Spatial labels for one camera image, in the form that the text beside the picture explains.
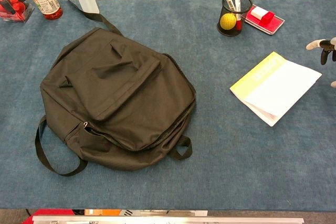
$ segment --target shoulder strap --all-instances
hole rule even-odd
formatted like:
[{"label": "shoulder strap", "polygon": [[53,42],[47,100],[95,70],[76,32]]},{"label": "shoulder strap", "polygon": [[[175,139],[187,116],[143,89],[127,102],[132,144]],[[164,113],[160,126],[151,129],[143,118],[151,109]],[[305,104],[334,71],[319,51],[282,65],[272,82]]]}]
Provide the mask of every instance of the shoulder strap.
[{"label": "shoulder strap", "polygon": [[98,21],[98,22],[102,22],[102,23],[104,23],[104,25],[108,28],[108,30],[109,31],[111,31],[111,32],[113,32],[113,33],[115,33],[115,34],[118,34],[118,35],[120,35],[120,36],[123,36],[122,35],[122,33],[121,33],[121,31],[119,31],[117,28],[116,28],[116,26],[115,25],[113,25],[113,24],[111,24],[103,15],[101,15],[100,13],[98,14],[98,13],[86,13],[86,12],[84,12],[84,11],[82,11],[81,9],[79,9],[78,8],[78,6],[74,3],[74,2],[72,2],[72,1],[70,1],[70,0],[68,0],[71,4],[72,4],[72,6],[73,7],[75,7],[78,11],[80,11],[84,16],[86,16],[88,19],[90,19],[90,20],[94,20],[94,21]]},{"label": "shoulder strap", "polygon": [[41,161],[41,163],[45,167],[47,167],[50,171],[52,171],[54,173],[57,173],[57,174],[59,174],[61,176],[64,176],[64,177],[73,176],[73,175],[81,172],[82,170],[84,170],[85,167],[88,165],[88,162],[85,161],[85,160],[82,160],[80,157],[78,157],[79,158],[78,167],[70,173],[60,174],[52,168],[52,166],[49,163],[49,160],[46,157],[46,154],[44,153],[44,151],[42,149],[41,140],[40,140],[40,129],[43,130],[45,126],[46,126],[46,116],[44,115],[40,120],[39,126],[38,126],[37,131],[36,131],[36,136],[35,136],[36,154],[37,154],[38,159]]},{"label": "shoulder strap", "polygon": [[[187,150],[183,153],[183,155],[181,155],[177,151],[178,146],[187,147]],[[174,159],[178,159],[178,160],[186,159],[186,158],[190,157],[191,154],[193,154],[193,147],[191,145],[190,138],[187,137],[187,136],[181,136],[180,139],[178,140],[178,142],[176,143],[176,145],[174,146],[174,148],[172,148],[172,150],[169,152],[169,156],[171,156]]]}]

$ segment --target blue tabletop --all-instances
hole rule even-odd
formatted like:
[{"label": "blue tabletop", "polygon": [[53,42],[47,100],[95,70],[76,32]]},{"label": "blue tabletop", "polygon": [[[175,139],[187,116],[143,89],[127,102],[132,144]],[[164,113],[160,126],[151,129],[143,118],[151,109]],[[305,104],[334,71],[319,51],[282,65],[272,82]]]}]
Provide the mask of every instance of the blue tabletop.
[{"label": "blue tabletop", "polygon": [[[194,152],[135,172],[90,163],[74,177],[36,156],[39,84],[63,46],[104,26],[60,3],[58,20],[37,9],[25,24],[0,20],[0,208],[336,210],[336,64],[305,49],[336,36],[336,0],[254,0],[285,24],[273,36],[246,25],[234,38],[216,29],[221,0],[99,0],[126,37],[172,55],[195,86]],[[272,51],[323,75],[269,127],[229,87]],[[59,172],[76,167],[50,130],[42,143]]]}]

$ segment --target mesh pen holder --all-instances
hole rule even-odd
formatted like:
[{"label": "mesh pen holder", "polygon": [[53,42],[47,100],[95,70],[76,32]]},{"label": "mesh pen holder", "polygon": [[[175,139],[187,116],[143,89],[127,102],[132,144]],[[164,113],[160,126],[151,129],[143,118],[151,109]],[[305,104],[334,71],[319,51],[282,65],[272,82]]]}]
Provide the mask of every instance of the mesh pen holder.
[{"label": "mesh pen holder", "polygon": [[252,8],[252,0],[240,0],[240,12],[231,10],[226,0],[222,0],[222,6],[217,29],[225,36],[237,36],[242,32],[246,15]]}]

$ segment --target red marker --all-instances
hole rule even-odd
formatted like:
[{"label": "red marker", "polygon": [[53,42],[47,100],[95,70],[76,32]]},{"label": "red marker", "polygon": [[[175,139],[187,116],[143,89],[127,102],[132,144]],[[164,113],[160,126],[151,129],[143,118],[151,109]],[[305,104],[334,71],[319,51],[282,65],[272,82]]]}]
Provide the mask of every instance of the red marker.
[{"label": "red marker", "polygon": [[[240,12],[240,0],[235,0],[235,4],[236,4],[236,11],[237,12]],[[236,14],[236,19],[237,19],[237,30],[241,30],[241,24],[242,24],[242,21],[241,21],[241,14]]]}]

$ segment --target backpack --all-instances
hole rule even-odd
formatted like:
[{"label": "backpack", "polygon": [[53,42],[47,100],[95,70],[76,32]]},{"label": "backpack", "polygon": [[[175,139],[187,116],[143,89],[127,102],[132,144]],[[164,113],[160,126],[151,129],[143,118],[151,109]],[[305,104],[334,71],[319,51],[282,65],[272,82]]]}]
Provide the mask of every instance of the backpack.
[{"label": "backpack", "polygon": [[[72,176],[87,162],[136,170],[167,154],[192,154],[182,136],[196,92],[174,59],[127,39],[100,14],[110,31],[95,28],[61,51],[40,90],[46,115],[36,132],[39,160],[51,171],[40,142],[45,124],[79,157]],[[181,155],[176,147],[186,146]]]}]

